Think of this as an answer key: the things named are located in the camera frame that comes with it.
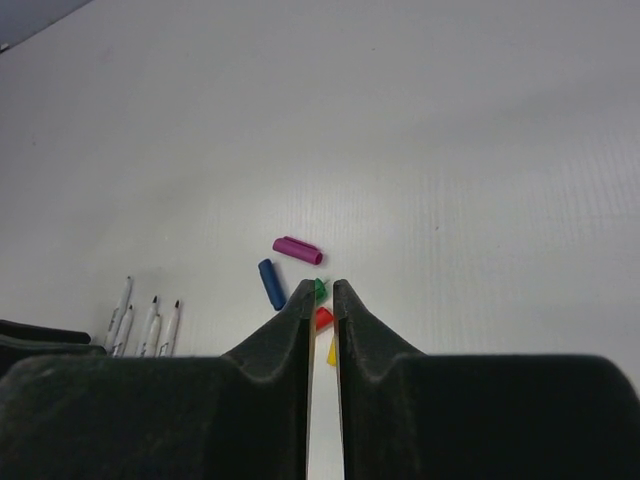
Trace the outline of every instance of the yellow marker cap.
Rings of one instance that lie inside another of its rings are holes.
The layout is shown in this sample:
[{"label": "yellow marker cap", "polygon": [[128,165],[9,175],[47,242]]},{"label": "yellow marker cap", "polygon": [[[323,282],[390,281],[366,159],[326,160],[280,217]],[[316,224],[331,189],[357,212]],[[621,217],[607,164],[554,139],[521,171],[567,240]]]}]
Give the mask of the yellow marker cap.
[{"label": "yellow marker cap", "polygon": [[331,339],[331,346],[329,347],[329,356],[327,357],[327,363],[332,367],[335,367],[338,363],[336,361],[336,336]]}]

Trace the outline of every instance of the magenta marker cap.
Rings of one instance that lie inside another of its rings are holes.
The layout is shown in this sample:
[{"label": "magenta marker cap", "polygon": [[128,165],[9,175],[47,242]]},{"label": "magenta marker cap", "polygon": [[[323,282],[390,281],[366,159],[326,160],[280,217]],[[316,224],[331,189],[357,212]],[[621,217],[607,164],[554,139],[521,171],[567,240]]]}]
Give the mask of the magenta marker cap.
[{"label": "magenta marker cap", "polygon": [[322,262],[322,252],[318,250],[317,247],[296,240],[295,238],[278,238],[273,242],[273,249],[276,252],[298,258],[312,265],[320,265],[320,262]]}]

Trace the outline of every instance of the blue marker cap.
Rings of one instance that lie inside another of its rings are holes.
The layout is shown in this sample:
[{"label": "blue marker cap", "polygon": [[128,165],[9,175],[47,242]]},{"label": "blue marker cap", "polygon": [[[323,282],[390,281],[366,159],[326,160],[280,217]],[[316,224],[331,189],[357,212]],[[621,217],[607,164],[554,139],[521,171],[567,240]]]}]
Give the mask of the blue marker cap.
[{"label": "blue marker cap", "polygon": [[287,303],[287,299],[282,291],[278,275],[276,275],[276,271],[273,268],[273,263],[267,258],[258,264],[258,270],[260,270],[260,277],[262,278],[262,283],[264,283],[264,289],[267,291],[271,305],[273,305],[273,308],[276,310],[282,310],[284,304]]}]

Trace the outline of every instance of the table surface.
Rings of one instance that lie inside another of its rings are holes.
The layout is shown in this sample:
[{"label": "table surface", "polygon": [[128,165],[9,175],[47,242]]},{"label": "table surface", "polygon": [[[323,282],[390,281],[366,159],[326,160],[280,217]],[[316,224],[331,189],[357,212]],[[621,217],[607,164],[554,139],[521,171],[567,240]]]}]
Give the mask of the table surface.
[{"label": "table surface", "polygon": [[[346,278],[428,353],[608,356],[640,382],[629,0],[95,0],[0,58],[0,317],[105,334],[183,300],[180,355]],[[319,245],[314,268],[271,250]],[[311,479],[342,476],[318,338]]]}]

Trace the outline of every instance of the white marker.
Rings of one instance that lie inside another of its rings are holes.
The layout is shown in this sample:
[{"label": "white marker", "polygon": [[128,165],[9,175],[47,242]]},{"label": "white marker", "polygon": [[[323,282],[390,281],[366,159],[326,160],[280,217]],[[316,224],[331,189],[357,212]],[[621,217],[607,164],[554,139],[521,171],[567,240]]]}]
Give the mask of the white marker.
[{"label": "white marker", "polygon": [[170,357],[173,355],[173,347],[176,341],[176,332],[178,331],[178,323],[180,322],[180,300],[176,302],[173,315],[166,322],[160,334],[160,351],[159,357]]},{"label": "white marker", "polygon": [[127,347],[127,339],[129,338],[129,331],[131,330],[131,324],[133,323],[133,305],[129,305],[127,313],[122,317],[122,323],[118,329],[118,335],[116,335],[116,342],[113,346],[111,353],[114,357],[121,357],[124,355],[124,349]]},{"label": "white marker", "polygon": [[149,337],[149,332],[151,331],[151,324],[153,320],[156,318],[158,314],[158,296],[153,297],[153,302],[151,302],[151,307],[149,308],[149,313],[147,313],[147,318],[142,324],[142,331],[140,332],[140,338],[138,340],[138,346],[136,347],[136,357],[144,357],[143,353],[145,350],[145,346],[147,344],[147,338]]},{"label": "white marker", "polygon": [[160,336],[160,327],[162,326],[162,317],[160,315],[156,315],[156,318],[153,319],[153,323],[151,324],[151,328],[149,329],[149,336],[144,342],[144,350],[142,351],[143,357],[155,357],[156,356],[156,348],[158,347],[158,336]]},{"label": "white marker", "polygon": [[127,277],[127,283],[124,286],[124,291],[122,292],[122,296],[120,297],[118,307],[115,309],[113,315],[111,316],[109,329],[107,330],[107,339],[104,342],[104,348],[107,352],[113,350],[113,345],[116,341],[116,335],[118,334],[118,329],[120,328],[120,322],[122,321],[122,317],[124,317],[127,305],[129,305],[129,297],[131,296],[132,284],[133,279],[131,277]]}]

